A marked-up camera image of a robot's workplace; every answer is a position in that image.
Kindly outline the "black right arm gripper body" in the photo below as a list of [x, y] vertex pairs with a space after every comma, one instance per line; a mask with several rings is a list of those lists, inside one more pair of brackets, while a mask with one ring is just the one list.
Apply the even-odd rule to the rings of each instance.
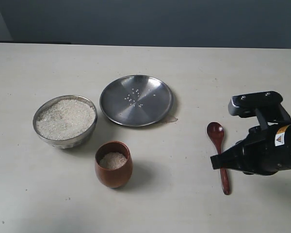
[[265, 130], [250, 128], [241, 152], [245, 174], [269, 176], [291, 170], [291, 122], [273, 124]]

